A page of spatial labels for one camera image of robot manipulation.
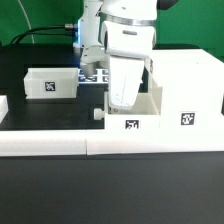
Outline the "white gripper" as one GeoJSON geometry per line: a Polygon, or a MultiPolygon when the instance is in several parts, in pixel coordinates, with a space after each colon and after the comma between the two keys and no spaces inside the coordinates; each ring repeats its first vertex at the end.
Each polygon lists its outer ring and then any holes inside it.
{"type": "Polygon", "coordinates": [[[109,105],[112,108],[130,110],[134,106],[155,35],[153,26],[102,23],[100,39],[109,63],[109,105]]]}

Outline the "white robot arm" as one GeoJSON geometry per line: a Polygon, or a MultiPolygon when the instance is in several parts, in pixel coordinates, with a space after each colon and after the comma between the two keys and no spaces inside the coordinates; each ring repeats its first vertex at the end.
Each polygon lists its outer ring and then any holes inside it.
{"type": "Polygon", "coordinates": [[[135,104],[145,62],[156,44],[157,12],[179,0],[83,0],[78,20],[82,52],[80,68],[85,76],[97,65],[109,71],[109,106],[130,110],[135,104]]]}

